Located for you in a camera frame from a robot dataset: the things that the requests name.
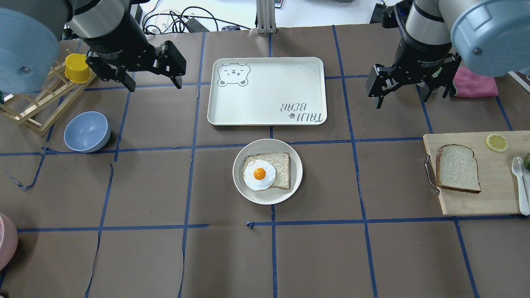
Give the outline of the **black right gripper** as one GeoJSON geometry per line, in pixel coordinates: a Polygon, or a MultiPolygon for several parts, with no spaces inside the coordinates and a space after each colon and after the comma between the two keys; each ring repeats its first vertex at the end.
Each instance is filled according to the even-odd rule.
{"type": "Polygon", "coordinates": [[[374,64],[367,78],[367,96],[373,99],[380,109],[384,98],[403,85],[422,81],[419,98],[426,103],[432,92],[445,87],[442,98],[447,98],[454,87],[453,81],[462,62],[458,53],[449,53],[452,44],[427,45],[412,40],[401,39],[395,61],[390,67],[374,64]]]}

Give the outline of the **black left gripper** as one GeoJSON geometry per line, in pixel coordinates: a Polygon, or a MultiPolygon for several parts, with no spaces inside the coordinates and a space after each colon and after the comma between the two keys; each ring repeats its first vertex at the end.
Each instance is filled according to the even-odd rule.
{"type": "Polygon", "coordinates": [[[102,81],[121,83],[135,92],[136,83],[129,72],[150,72],[168,77],[177,89],[182,88],[187,61],[174,43],[166,40],[158,47],[151,45],[133,17],[123,17],[116,28],[105,35],[86,38],[95,56],[86,63],[102,81]]]}

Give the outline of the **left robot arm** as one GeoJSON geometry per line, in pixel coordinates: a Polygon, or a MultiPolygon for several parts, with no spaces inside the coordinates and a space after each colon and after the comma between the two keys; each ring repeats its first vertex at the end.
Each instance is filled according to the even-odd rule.
{"type": "Polygon", "coordinates": [[[151,45],[131,15],[140,0],[2,0],[0,2],[0,89],[38,90],[59,55],[59,40],[69,26],[89,52],[84,60],[102,81],[134,92],[132,72],[168,77],[182,87],[187,62],[174,43],[151,45]]]}

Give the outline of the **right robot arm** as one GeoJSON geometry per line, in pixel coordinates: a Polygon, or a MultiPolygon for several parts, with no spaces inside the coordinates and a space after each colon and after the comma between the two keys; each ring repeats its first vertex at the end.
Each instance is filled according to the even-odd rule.
{"type": "Polygon", "coordinates": [[[487,77],[529,68],[528,0],[403,0],[386,8],[382,26],[402,36],[393,64],[374,64],[366,81],[377,109],[402,86],[424,83],[423,102],[448,92],[462,62],[487,77]]]}

